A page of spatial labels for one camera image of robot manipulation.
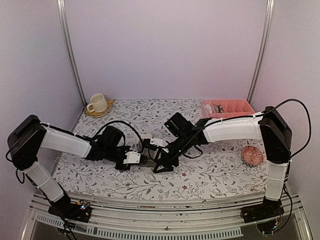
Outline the taupe underwear cream waistband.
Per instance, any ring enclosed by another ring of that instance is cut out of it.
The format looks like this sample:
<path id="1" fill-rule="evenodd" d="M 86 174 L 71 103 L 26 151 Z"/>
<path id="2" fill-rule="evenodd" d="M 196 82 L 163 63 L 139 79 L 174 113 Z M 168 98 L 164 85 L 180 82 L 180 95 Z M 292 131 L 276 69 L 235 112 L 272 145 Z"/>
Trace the taupe underwear cream waistband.
<path id="1" fill-rule="evenodd" d="M 151 139 L 150 138 L 144 138 L 142 142 L 138 143 L 138 146 L 142 148 L 142 155 L 145 157 L 146 160 L 154 160 L 156 158 L 157 152 L 159 148 L 151 144 Z"/>

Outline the grey boxer briefs white trim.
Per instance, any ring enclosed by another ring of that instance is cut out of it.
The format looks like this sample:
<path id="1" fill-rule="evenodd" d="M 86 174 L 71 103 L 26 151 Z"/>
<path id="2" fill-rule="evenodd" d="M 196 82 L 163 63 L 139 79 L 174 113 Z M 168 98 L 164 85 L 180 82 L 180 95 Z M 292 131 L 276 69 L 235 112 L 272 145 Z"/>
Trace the grey boxer briefs white trim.
<path id="1" fill-rule="evenodd" d="M 225 110 L 223 108 L 222 105 L 217 105 L 217 104 L 211 104 L 211 109 L 212 109 L 212 112 L 215 113 L 215 114 L 222 114 L 222 113 L 225 113 Z"/>

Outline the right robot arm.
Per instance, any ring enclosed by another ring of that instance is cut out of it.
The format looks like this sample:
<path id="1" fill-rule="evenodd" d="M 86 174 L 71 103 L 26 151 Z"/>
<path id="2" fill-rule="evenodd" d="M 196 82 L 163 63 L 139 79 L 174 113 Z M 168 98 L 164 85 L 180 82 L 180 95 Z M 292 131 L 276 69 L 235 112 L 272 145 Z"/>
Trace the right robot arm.
<path id="1" fill-rule="evenodd" d="M 176 140 L 156 153 L 153 172 L 171 172 L 179 165 L 179 157 L 196 145 L 225 140 L 262 140 L 268 164 L 265 195 L 260 204 L 243 207 L 240 216 L 245 223 L 281 216 L 281 196 L 289 176 L 292 130 L 277 112 L 268 106 L 253 115 L 230 118 L 202 118 L 196 124 L 175 113 L 164 124 Z"/>

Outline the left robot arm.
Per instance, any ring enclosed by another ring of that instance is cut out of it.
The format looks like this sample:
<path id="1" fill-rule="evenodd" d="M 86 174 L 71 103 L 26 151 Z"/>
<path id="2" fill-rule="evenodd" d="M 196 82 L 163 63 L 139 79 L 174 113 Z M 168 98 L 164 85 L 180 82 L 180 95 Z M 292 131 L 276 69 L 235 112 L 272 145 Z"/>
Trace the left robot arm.
<path id="1" fill-rule="evenodd" d="M 41 163 L 39 152 L 55 152 L 57 157 L 69 154 L 92 162 L 108 160 L 123 171 L 140 163 L 141 156 L 126 144 L 125 134 L 111 124 L 93 136 L 86 136 L 44 123 L 34 114 L 8 135 L 7 146 L 6 159 L 16 171 L 22 172 L 23 179 L 28 179 L 44 195 L 49 203 L 48 212 L 63 220 L 81 222 L 88 221 L 91 216 L 90 203 L 85 200 L 72 202 L 67 191 Z"/>

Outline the cream ceramic mug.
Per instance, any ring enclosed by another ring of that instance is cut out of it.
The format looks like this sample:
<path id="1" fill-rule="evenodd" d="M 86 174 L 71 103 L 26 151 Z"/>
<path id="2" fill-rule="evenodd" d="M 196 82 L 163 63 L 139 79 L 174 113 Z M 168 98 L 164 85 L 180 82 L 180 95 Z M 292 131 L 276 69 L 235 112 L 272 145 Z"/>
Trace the cream ceramic mug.
<path id="1" fill-rule="evenodd" d="M 86 110 L 89 113 L 102 113 L 108 108 L 108 106 L 105 96 L 102 93 L 96 93 L 90 98 L 89 104 L 86 106 Z"/>

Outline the floral tablecloth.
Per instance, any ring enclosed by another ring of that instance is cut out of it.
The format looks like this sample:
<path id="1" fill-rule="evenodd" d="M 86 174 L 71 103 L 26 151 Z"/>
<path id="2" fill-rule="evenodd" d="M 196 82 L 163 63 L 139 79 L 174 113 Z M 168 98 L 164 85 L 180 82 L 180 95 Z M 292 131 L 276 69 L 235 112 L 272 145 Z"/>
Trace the floral tablecloth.
<path id="1" fill-rule="evenodd" d="M 104 124 L 111 123 L 124 132 L 124 143 L 137 150 L 139 137 L 145 134 L 174 141 L 165 122 L 180 113 L 196 123 L 203 116 L 202 105 L 198 99 L 116 100 L 103 117 L 82 114 L 74 132 L 92 137 Z M 117 199 L 171 201 L 265 195 L 269 161 L 264 158 L 258 166 L 247 165 L 241 155 L 246 146 L 264 150 L 262 140 L 218 141 L 191 148 L 179 158 L 173 171 L 164 173 L 153 173 L 153 161 L 120 171 L 108 160 L 89 161 L 64 153 L 53 176 L 68 192 Z"/>

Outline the white item in tray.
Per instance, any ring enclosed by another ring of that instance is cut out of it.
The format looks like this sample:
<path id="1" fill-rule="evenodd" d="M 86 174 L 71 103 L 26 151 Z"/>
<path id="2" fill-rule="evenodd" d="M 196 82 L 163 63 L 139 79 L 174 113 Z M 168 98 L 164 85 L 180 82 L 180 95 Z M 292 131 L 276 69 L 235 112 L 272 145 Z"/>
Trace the white item in tray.
<path id="1" fill-rule="evenodd" d="M 212 114 L 213 113 L 213 110 L 212 110 L 212 107 L 211 107 L 210 104 L 205 104 L 204 105 L 204 109 L 208 114 Z"/>

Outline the pink divided organizer tray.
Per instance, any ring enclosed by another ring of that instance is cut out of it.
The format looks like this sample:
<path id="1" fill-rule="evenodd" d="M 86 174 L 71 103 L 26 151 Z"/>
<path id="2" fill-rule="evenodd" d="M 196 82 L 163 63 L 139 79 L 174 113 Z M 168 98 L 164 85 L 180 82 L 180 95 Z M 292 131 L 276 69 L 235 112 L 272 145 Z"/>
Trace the pink divided organizer tray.
<path id="1" fill-rule="evenodd" d="M 208 114 L 204 105 L 215 104 L 221 105 L 225 113 L 212 113 Z M 202 101 L 202 115 L 204 118 L 226 119 L 231 117 L 252 115 L 255 111 L 245 99 L 205 99 Z"/>

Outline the red patterned bowl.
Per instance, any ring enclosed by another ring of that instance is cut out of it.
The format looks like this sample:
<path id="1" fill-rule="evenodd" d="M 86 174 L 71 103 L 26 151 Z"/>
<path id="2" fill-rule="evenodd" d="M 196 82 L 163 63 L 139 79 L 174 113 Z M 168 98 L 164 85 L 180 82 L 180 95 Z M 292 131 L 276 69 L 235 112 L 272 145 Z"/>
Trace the red patterned bowl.
<path id="1" fill-rule="evenodd" d="M 263 153 L 255 146 L 245 146 L 241 150 L 242 160 L 251 167 L 259 166 L 264 161 Z"/>

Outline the front aluminium rail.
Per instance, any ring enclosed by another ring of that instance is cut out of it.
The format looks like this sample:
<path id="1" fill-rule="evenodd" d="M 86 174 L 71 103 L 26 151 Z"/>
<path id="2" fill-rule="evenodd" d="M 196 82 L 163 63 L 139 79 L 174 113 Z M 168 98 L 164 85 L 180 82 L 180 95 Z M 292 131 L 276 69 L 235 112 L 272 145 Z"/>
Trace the front aluminium rail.
<path id="1" fill-rule="evenodd" d="M 244 222 L 241 209 L 262 202 L 263 195 L 196 200 L 133 200 L 71 193 L 72 201 L 90 202 L 87 223 L 76 221 L 77 239 L 106 240 L 311 240 L 313 235 L 298 195 L 283 196 L 285 217 L 278 232 L 259 232 L 259 222 Z"/>

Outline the left aluminium frame post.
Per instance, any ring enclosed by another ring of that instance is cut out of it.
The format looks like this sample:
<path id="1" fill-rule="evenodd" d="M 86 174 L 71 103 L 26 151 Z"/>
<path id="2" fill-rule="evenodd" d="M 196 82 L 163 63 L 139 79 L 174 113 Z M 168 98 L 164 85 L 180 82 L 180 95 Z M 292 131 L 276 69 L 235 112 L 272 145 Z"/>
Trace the left aluminium frame post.
<path id="1" fill-rule="evenodd" d="M 84 106 L 87 104 L 87 101 L 86 101 L 85 92 L 81 83 L 81 79 L 80 79 L 80 75 L 79 75 L 79 71 L 76 63 L 76 58 L 73 51 L 65 1 L 57 0 L 56 3 L 57 3 L 57 10 L 58 10 L 58 16 L 59 16 L 59 21 L 61 25 L 62 35 L 63 35 L 65 47 L 66 47 L 66 52 L 68 55 L 68 60 L 70 63 L 72 76 L 75 82 L 76 90 L 79 95 L 81 104 Z"/>

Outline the aluminium frame post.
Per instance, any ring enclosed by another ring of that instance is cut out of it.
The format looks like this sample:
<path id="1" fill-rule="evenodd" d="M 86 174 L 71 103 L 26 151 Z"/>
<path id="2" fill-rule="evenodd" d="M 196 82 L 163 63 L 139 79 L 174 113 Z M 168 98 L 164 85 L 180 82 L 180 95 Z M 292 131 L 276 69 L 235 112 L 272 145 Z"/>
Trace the aluminium frame post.
<path id="1" fill-rule="evenodd" d="M 62 35 L 63 35 L 65 47 L 66 47 L 66 52 L 68 55 L 68 60 L 70 63 L 72 76 L 75 82 L 76 90 L 79 95 L 81 104 L 84 106 L 87 104 L 87 101 L 86 101 L 85 92 L 81 83 L 81 79 L 80 79 L 80 75 L 79 75 L 79 71 L 76 63 L 76 58 L 73 51 L 65 1 L 57 0 L 56 3 L 57 3 L 57 10 L 58 10 L 58 16 L 59 16 L 59 21 L 61 25 Z"/>
<path id="2" fill-rule="evenodd" d="M 262 66 L 263 66 L 264 56 L 266 53 L 268 39 L 269 39 L 271 27 L 272 27 L 274 6 L 275 6 L 274 0 L 267 0 L 266 1 L 266 10 L 265 10 L 260 45 L 259 45 L 259 49 L 258 49 L 258 55 L 257 55 L 252 79 L 250 82 L 249 91 L 248 91 L 247 98 L 246 98 L 246 100 L 250 104 L 253 102 L 255 91 L 258 86 L 259 77 L 260 77 L 260 73 L 261 73 Z"/>

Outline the right aluminium frame post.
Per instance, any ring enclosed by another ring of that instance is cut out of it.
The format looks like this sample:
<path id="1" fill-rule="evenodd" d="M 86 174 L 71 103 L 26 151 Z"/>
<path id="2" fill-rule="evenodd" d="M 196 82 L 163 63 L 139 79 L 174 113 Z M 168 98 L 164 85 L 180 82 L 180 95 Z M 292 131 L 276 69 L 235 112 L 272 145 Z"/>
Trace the right aluminium frame post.
<path id="1" fill-rule="evenodd" d="M 266 1 L 266 10 L 265 10 L 260 45 L 259 45 L 259 49 L 258 49 L 258 55 L 257 55 L 252 79 L 250 82 L 249 91 L 248 91 L 247 98 L 246 98 L 246 100 L 250 104 L 253 102 L 255 91 L 258 86 L 259 77 L 260 77 L 260 73 L 261 73 L 262 66 L 263 66 L 264 56 L 266 53 L 268 39 L 269 39 L 271 27 L 272 27 L 274 6 L 275 6 L 274 0 L 267 0 Z"/>

